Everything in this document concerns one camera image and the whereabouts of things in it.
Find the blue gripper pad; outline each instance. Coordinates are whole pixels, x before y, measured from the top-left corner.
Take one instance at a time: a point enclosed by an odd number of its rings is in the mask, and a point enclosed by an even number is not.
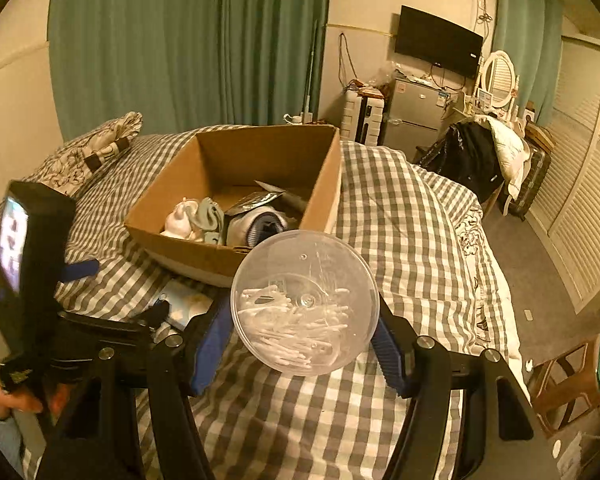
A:
[[[191,378],[191,389],[196,395],[201,395],[214,380],[233,329],[234,320],[227,294],[196,351],[196,369]]]
[[[399,396],[404,396],[409,384],[404,374],[404,355],[382,317],[378,319],[378,326],[371,338],[371,346],[376,352],[384,380]]]
[[[99,270],[100,262],[95,258],[75,262],[74,264],[66,264],[60,273],[60,279],[58,281],[61,283],[74,282],[75,280],[86,278],[87,276],[95,276]]]

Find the black handle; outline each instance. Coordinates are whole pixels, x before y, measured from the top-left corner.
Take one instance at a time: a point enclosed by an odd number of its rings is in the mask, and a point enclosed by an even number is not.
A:
[[[538,418],[504,358],[487,349],[474,359],[482,373],[464,394],[454,480],[557,480]]]
[[[72,392],[42,455],[38,480],[144,478],[133,391],[116,381],[106,348]]]
[[[448,351],[428,336],[420,336],[413,349],[420,387],[383,480],[432,480],[438,468],[451,396],[451,362]]]
[[[182,343],[181,336],[169,336],[147,359],[149,407],[160,469],[164,480],[212,480],[189,398],[181,390],[174,364]]]

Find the metal screw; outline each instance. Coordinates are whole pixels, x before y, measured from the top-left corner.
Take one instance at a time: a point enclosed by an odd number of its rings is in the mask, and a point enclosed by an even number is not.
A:
[[[484,356],[492,363],[497,363],[500,360],[500,353],[493,348],[487,348],[484,351]]]
[[[426,349],[433,348],[433,345],[436,344],[433,338],[429,337],[428,335],[421,335],[419,338],[416,339],[416,343],[419,347]]]
[[[116,354],[116,351],[110,346],[105,346],[98,352],[98,357],[103,361],[111,359]]]
[[[177,348],[182,344],[182,336],[178,334],[171,334],[167,339],[164,340],[164,344],[169,348]]]
[[[315,298],[312,294],[309,294],[308,292],[306,292],[305,294],[300,296],[300,304],[302,306],[308,306],[308,307],[314,306]]]

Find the gingham bedsheet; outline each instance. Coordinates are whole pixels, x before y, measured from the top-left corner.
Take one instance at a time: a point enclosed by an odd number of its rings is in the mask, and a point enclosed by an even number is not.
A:
[[[123,220],[194,134],[139,137],[79,195],[67,260],[95,257],[101,267],[94,278],[59,287],[66,309],[122,320],[144,310],[173,277],[129,237]],[[504,314],[509,288],[480,226],[475,195],[387,148],[343,141],[342,158],[333,233],[368,262],[394,313],[450,350],[495,348],[519,368],[516,327]],[[330,375],[285,377],[261,364],[234,333],[215,381],[190,404],[218,479],[370,479],[386,469],[408,400],[386,386],[371,348]],[[161,478],[146,392],[137,406],[146,475]],[[442,479],[452,473],[460,411],[460,392],[453,392]],[[29,478],[38,459],[25,453]]]

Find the black bag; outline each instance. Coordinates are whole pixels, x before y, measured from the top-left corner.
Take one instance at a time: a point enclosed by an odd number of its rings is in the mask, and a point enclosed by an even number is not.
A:
[[[509,213],[522,220],[525,219],[526,212],[529,211],[529,206],[531,206],[536,194],[538,194],[540,185],[551,164],[551,153],[546,152],[529,138],[525,140],[529,148],[531,148],[531,168],[522,186],[520,186],[518,199],[512,200],[509,203],[508,209]],[[500,196],[500,201],[504,202],[506,199],[507,195],[503,193]]]
[[[445,137],[423,155],[418,165],[467,187],[480,203],[504,181],[491,130],[478,123],[449,126]]]

